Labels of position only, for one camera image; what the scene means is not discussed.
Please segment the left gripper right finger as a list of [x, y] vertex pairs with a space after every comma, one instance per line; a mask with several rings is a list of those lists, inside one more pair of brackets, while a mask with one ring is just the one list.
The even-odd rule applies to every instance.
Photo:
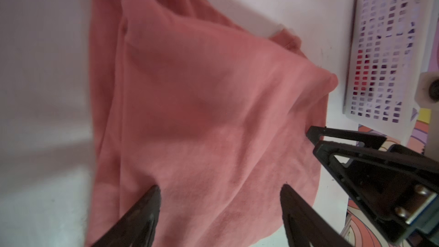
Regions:
[[290, 247], [351, 247], [290, 185], [282, 186], [280, 201]]

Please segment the pink t shirt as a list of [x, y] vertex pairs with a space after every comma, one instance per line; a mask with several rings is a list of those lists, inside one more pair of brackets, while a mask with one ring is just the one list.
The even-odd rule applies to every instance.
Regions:
[[336, 75], [283, 30], [260, 38], [208, 0], [91, 0], [97, 172], [86, 245], [153, 185], [156, 247], [248, 247], [280, 229], [280, 191], [309, 204]]

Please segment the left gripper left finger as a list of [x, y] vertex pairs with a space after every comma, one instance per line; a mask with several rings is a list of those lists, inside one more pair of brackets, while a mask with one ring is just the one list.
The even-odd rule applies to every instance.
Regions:
[[151, 247], [160, 207], [160, 187], [154, 185], [92, 247]]

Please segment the white plastic laundry basket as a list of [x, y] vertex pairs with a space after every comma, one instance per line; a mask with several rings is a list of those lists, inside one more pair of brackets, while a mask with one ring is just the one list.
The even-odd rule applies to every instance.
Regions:
[[406, 144], [414, 129], [439, 0], [357, 0], [344, 102], [347, 118]]

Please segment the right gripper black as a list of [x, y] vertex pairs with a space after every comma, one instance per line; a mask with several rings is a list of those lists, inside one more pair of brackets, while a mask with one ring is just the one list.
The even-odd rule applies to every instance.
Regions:
[[[424, 156], [378, 150], [378, 134], [311, 126], [306, 137], [315, 157], [392, 244], [439, 243], [439, 163]], [[333, 137], [362, 147], [321, 141]]]

